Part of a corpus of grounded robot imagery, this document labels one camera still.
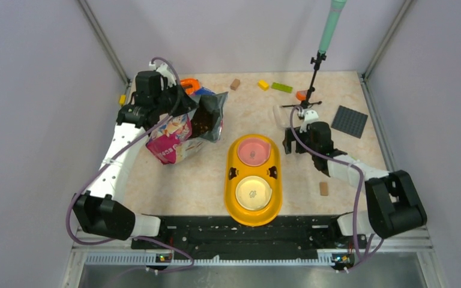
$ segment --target blue object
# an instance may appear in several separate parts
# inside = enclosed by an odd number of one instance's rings
[[[195,91],[195,95],[214,95],[215,93],[208,88],[200,88],[199,90]]]

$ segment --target gray floor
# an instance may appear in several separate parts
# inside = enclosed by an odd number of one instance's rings
[[[115,278],[126,269],[130,266],[86,266],[79,288],[426,287],[414,253],[377,254],[349,274],[335,274],[324,267],[220,266],[159,276],[135,270]]]

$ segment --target orange handle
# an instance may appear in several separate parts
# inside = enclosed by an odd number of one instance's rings
[[[191,95],[200,89],[200,83],[197,79],[186,78],[181,80],[181,87],[183,87],[186,94]]]

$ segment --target pet food bag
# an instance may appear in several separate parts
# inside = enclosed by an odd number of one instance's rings
[[[151,133],[146,147],[163,164],[178,163],[195,154],[204,144],[220,140],[227,92],[205,91],[203,95],[192,94],[199,108],[172,118]]]

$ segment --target green block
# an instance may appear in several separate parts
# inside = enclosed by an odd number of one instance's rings
[[[292,87],[284,85],[284,84],[280,84],[280,83],[277,83],[277,82],[273,82],[273,84],[271,85],[271,89],[280,90],[280,91],[283,91],[283,92],[286,92],[286,93],[291,93],[292,92]]]

